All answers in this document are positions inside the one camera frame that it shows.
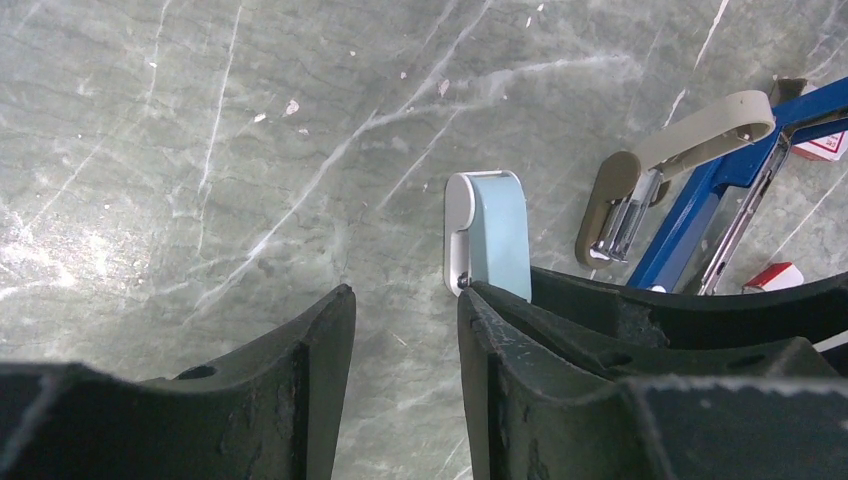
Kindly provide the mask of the beige small stapler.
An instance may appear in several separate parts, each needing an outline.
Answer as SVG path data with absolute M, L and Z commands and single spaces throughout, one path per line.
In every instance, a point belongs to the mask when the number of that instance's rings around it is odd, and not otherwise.
M 645 212 L 664 198 L 671 179 L 753 145 L 775 128 L 768 95 L 746 90 L 666 126 L 633 150 L 610 155 L 597 172 L 575 258 L 596 270 L 626 261 Z

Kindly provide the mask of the red white staple box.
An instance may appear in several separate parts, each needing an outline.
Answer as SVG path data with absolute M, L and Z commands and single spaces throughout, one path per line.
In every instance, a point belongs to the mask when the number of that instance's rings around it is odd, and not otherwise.
M 839 133 L 792 146 L 789 150 L 806 162 L 838 161 L 847 151 L 847 134 Z M 793 260 L 774 261 L 770 259 L 765 268 L 751 278 L 742 287 L 743 293 L 771 292 L 800 286 L 806 280 L 805 274 Z

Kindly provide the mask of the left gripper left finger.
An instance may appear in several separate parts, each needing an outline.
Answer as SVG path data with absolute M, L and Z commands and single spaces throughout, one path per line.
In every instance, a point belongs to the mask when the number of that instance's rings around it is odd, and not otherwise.
M 328 479 L 356 326 L 339 285 L 172 379 L 81 363 L 1 367 L 5 479 Z

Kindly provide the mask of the light blue small stapler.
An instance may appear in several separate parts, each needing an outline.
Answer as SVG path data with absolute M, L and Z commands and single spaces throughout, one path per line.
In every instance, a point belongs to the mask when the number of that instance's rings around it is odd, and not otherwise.
M 532 300 L 526 199 L 512 171 L 457 172 L 449 177 L 443 279 L 455 296 L 479 281 Z

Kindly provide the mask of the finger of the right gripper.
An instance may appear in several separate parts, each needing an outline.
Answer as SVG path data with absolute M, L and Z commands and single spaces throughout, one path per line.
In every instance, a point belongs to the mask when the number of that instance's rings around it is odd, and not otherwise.
M 482 281 L 470 291 L 506 323 L 602 378 L 847 375 L 847 277 L 773 292 L 696 296 L 603 284 L 534 267 L 525 300 Z

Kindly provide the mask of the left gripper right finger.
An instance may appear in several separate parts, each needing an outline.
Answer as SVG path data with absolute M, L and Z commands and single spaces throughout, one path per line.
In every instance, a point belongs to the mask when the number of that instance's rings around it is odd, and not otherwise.
M 632 344 L 489 286 L 457 327 L 477 479 L 847 475 L 847 381 L 805 339 Z

